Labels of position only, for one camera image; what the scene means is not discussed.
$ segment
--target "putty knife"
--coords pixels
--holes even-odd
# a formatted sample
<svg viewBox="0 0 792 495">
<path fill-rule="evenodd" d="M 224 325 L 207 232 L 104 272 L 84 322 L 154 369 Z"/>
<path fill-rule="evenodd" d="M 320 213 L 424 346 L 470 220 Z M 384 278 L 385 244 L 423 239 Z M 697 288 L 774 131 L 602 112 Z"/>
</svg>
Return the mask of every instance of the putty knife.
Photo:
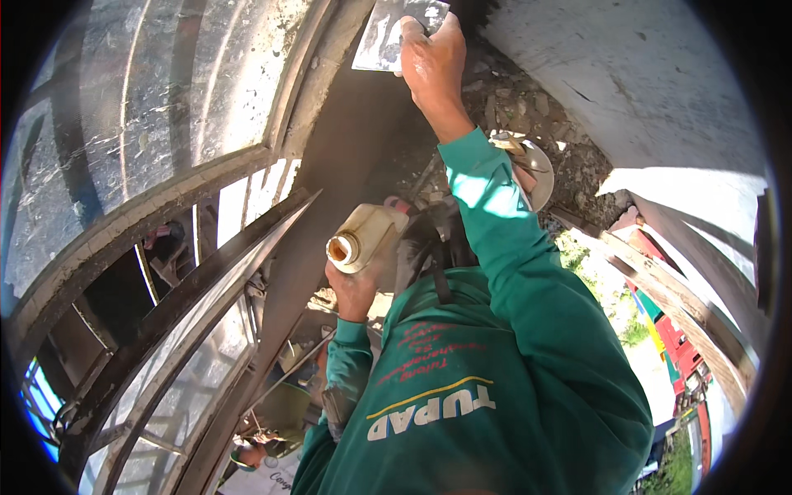
<svg viewBox="0 0 792 495">
<path fill-rule="evenodd" d="M 352 61 L 352 69 L 401 71 L 402 27 L 399 20 L 413 16 L 424 26 L 426 36 L 431 36 L 443 24 L 448 7 L 447 3 L 437 0 L 377 0 Z"/>
</svg>

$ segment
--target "white plastic container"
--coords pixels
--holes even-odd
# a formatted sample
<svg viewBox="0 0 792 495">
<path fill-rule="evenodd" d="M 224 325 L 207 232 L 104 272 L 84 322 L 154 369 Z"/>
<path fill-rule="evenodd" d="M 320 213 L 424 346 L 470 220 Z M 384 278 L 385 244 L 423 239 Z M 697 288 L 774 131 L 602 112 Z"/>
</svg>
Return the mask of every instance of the white plastic container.
<svg viewBox="0 0 792 495">
<path fill-rule="evenodd" d="M 327 242 L 327 258 L 344 273 L 359 272 L 377 253 L 393 246 L 408 220 L 395 208 L 361 204 Z"/>
</svg>

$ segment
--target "green grass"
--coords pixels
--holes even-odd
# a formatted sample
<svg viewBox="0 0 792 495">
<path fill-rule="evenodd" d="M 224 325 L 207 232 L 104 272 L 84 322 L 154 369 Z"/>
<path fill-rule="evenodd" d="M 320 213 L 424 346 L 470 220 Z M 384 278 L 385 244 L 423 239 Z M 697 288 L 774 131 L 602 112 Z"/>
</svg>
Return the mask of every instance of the green grass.
<svg viewBox="0 0 792 495">
<path fill-rule="evenodd" d="M 690 495 L 693 456 L 687 428 L 680 428 L 673 439 L 674 450 L 666 450 L 660 469 L 642 480 L 645 495 Z"/>
<path fill-rule="evenodd" d="M 627 329 L 619 336 L 622 345 L 626 345 L 627 347 L 635 347 L 648 338 L 649 329 L 646 328 L 646 325 L 638 321 L 637 315 L 630 320 Z"/>
</svg>

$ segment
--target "man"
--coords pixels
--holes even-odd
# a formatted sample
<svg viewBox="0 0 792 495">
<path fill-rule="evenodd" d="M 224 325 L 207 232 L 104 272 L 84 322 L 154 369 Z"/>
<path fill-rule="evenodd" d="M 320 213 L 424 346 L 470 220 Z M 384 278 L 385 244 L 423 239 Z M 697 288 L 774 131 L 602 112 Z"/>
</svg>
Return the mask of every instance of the man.
<svg viewBox="0 0 792 495">
<path fill-rule="evenodd" d="M 456 17 L 431 39 L 405 17 L 402 37 L 403 77 L 480 266 L 435 270 L 397 297 L 369 377 L 376 269 L 327 265 L 339 311 L 327 379 L 355 407 L 337 444 L 324 415 L 307 433 L 293 493 L 625 493 L 652 442 L 641 384 L 506 153 L 468 118 Z"/>
</svg>

